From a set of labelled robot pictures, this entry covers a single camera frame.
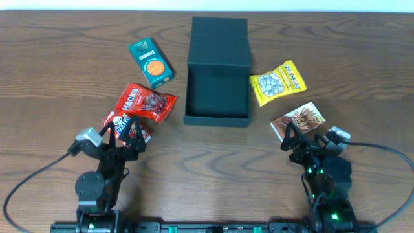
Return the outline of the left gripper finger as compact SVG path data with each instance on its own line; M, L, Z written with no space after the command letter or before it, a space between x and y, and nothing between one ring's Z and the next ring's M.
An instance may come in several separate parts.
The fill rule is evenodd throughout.
M146 143L140 131L139 119L133 119L127 123L125 131L121 132L118 140L121 140L125 145L134 152L145 152Z
M107 123L100 131L99 131L99 135L102 137L104 136L107 132L109 132L109 143L108 146L109 147L115 147L116 146L116 137L115 137L115 128L114 128L114 123L113 122L109 122Z

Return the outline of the red Hello Panda box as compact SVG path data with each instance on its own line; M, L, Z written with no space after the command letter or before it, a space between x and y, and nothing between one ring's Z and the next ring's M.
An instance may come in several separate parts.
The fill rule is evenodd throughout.
M102 126L112 122L114 124L115 136L118 139L121 132L125 131L127 128L127 123L133 119L138 119L138 117L123 111L111 111L109 115L102 120ZM148 143L151 139L152 129L141 122L139 122L139 126L145 143Z

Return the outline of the Pocky chocolate stick box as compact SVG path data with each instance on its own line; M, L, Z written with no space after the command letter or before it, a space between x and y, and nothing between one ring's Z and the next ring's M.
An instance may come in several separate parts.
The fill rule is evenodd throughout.
M280 141L283 141L287 125L290 122L292 122L302 133L308 133L324 124L326 120L319 112L318 108L312 102L308 102L271 121L270 125Z

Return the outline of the teal Chunkies cookie box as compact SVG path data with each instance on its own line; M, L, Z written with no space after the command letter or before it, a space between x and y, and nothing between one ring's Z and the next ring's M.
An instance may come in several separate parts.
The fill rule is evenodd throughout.
M144 38L128 49L152 89L174 79L173 69L151 38Z

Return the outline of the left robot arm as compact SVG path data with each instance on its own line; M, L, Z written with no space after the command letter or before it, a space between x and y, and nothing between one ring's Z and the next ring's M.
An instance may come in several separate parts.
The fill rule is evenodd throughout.
M132 116L119 127L106 124L97 132L90 127L80 131L68 152L75 156L83 152L99 160L97 170L81 174L75 184L78 195L76 232L127 232L127 220L114 210L121 182L129 175L125 164L136 161L146 150L140 121Z

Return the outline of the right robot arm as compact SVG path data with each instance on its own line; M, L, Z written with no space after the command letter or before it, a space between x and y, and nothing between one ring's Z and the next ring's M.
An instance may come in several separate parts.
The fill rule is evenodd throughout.
M289 160L304 168L301 180L310 206L309 232L360 231L348 200L351 163L340 157L350 139L348 132L334 126L311 140L294 123L287 124L281 149L291 150Z

